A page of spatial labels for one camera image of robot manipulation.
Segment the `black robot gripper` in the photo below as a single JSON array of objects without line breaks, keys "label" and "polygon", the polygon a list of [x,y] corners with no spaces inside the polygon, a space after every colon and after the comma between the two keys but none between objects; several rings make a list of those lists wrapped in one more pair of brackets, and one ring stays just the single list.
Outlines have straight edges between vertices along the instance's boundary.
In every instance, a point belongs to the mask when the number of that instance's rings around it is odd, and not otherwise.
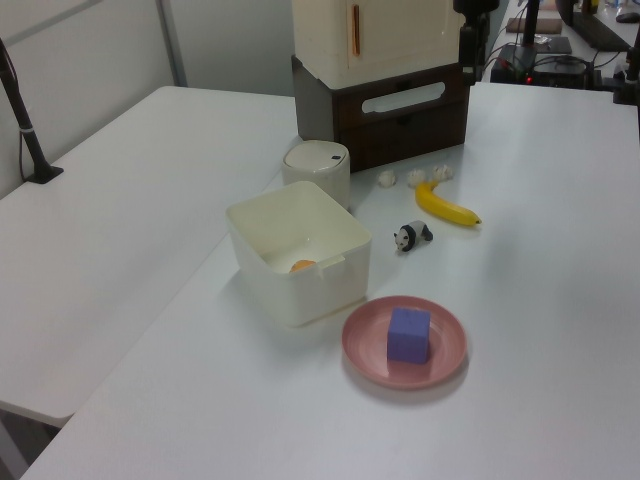
[{"label": "black robot gripper", "polygon": [[486,46],[490,33],[490,16],[484,15],[499,7],[499,0],[453,0],[453,9],[464,16],[465,24],[459,35],[459,64],[464,75],[474,74],[474,27],[476,25],[475,80],[479,82],[486,62]]}]

